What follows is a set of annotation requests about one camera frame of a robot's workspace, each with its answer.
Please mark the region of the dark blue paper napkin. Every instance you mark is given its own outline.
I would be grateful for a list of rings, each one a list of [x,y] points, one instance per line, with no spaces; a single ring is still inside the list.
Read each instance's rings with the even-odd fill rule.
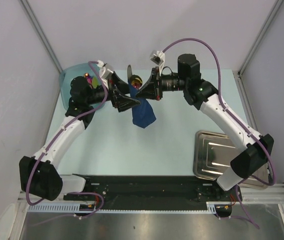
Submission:
[[[131,85],[130,81],[128,81],[128,85],[130,97],[140,102],[139,105],[132,107],[132,123],[140,128],[145,129],[156,121],[153,108],[147,99],[136,98],[136,93],[138,90]]]

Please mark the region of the ornate silver table knife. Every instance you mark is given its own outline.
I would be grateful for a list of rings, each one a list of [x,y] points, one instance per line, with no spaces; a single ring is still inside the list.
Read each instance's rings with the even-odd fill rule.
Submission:
[[[128,79],[128,82],[130,82],[130,79],[131,79],[132,75],[133,75],[133,73],[132,73],[132,67],[131,67],[131,65],[129,64],[129,65],[127,66],[127,79]]]

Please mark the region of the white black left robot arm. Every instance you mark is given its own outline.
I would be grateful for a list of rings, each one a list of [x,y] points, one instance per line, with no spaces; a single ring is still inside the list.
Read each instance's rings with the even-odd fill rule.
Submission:
[[[87,129],[96,110],[106,101],[113,100],[115,108],[122,112],[139,106],[140,101],[132,96],[142,84],[142,79],[135,74],[124,82],[112,73],[97,87],[92,86],[90,77],[86,75],[71,80],[69,107],[60,127],[40,150],[32,156],[22,157],[19,162],[21,188],[26,193],[28,204],[36,205],[30,195],[49,201],[60,194],[75,194],[82,200],[91,196],[92,187],[86,184],[83,176],[61,175],[57,167],[74,140]]]

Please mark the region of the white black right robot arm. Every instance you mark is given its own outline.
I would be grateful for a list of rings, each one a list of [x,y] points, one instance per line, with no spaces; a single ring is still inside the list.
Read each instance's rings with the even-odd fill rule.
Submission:
[[[184,99],[191,106],[207,115],[229,137],[240,151],[230,167],[216,179],[213,196],[223,201],[230,196],[230,189],[249,178],[270,160],[274,144],[269,135],[261,135],[241,120],[220,95],[219,90],[201,77],[200,62],[193,54],[178,57],[177,72],[163,74],[165,54],[154,51],[150,57],[157,66],[151,70],[149,80],[136,96],[149,100],[161,100],[163,92],[183,91]]]

